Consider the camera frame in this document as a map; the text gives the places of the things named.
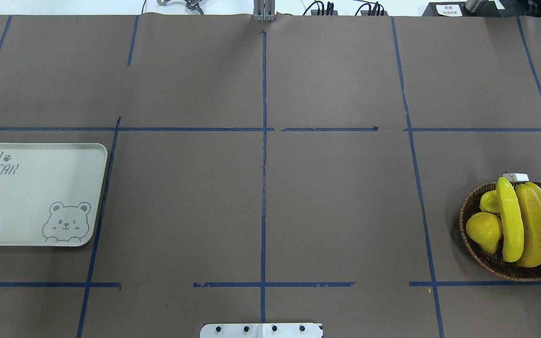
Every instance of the bear ear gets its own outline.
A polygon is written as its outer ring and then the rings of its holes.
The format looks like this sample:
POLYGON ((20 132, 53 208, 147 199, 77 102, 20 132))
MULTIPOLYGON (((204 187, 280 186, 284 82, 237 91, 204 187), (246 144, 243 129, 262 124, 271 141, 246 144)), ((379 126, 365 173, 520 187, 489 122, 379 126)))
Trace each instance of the bear ear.
POLYGON ((85 214, 88 214, 91 211, 91 205, 87 202, 79 204, 77 208, 83 210, 85 214))
POLYGON ((53 214, 54 212, 60 210, 60 208, 63 208, 64 205, 62 204, 62 202, 55 202, 54 204, 52 204, 50 207, 49 207, 49 212, 51 214, 53 214))

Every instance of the black cable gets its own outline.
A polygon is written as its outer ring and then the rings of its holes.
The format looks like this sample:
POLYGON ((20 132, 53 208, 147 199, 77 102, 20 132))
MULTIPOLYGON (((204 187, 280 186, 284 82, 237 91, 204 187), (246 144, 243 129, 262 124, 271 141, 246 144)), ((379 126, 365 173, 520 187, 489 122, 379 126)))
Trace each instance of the black cable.
POLYGON ((310 8, 312 8, 312 6, 314 6, 314 4, 318 6, 318 15, 321 15, 321 13, 325 12, 325 4, 322 1, 314 1, 312 4, 310 4, 309 8, 307 8, 302 15, 306 15, 306 13, 309 11, 310 8))
POLYGON ((360 7, 358 7, 358 10, 356 11, 356 14, 354 14, 354 16, 358 15, 358 13, 360 13, 360 10, 363 9, 364 6, 369 6, 369 13, 371 11, 371 4, 368 3, 368 2, 365 2, 363 3, 362 5, 360 5, 360 7))

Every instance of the gray table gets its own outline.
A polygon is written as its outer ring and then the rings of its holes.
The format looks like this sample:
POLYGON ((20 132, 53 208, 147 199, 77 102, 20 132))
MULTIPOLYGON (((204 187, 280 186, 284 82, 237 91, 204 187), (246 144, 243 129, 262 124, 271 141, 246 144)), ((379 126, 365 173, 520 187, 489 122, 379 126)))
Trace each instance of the gray table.
POLYGON ((0 16, 0 142, 110 151, 88 244, 0 247, 0 337, 541 337, 455 229, 541 181, 541 19, 0 16))

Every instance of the wicker basket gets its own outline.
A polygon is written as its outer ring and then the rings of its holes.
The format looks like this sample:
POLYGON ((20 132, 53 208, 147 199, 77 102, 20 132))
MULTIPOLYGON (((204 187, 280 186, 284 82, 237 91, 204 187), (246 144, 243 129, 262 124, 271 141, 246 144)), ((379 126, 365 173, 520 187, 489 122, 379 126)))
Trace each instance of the wicker basket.
MULTIPOLYGON (((541 182, 534 183, 541 188, 541 182)), ((514 280, 516 282, 541 281, 541 265, 535 268, 515 267, 507 261, 502 261, 502 241, 498 245, 498 251, 495 254, 487 254, 466 234, 466 229, 464 228, 466 221, 468 221, 473 214, 481 211, 479 209, 481 196, 487 191, 495 189, 496 183, 483 184, 470 192, 464 199, 462 206, 460 206, 459 231, 464 246, 466 246, 467 250, 469 250, 473 258, 478 261, 479 264, 496 276, 507 280, 514 280)))

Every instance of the small white object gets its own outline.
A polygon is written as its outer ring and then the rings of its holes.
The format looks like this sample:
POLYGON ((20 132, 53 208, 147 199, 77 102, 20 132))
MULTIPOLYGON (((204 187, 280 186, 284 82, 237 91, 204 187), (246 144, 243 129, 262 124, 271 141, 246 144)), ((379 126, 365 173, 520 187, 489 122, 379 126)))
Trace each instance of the small white object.
POLYGON ((436 5, 439 15, 444 16, 462 16, 462 9, 459 5, 436 5))
POLYGON ((208 324, 200 338, 323 338, 319 323, 208 324))
POLYGON ((529 182, 530 177, 527 174, 504 174, 502 175, 509 182, 529 182))
POLYGON ((0 143, 0 246, 87 243, 107 158, 99 143, 0 143))

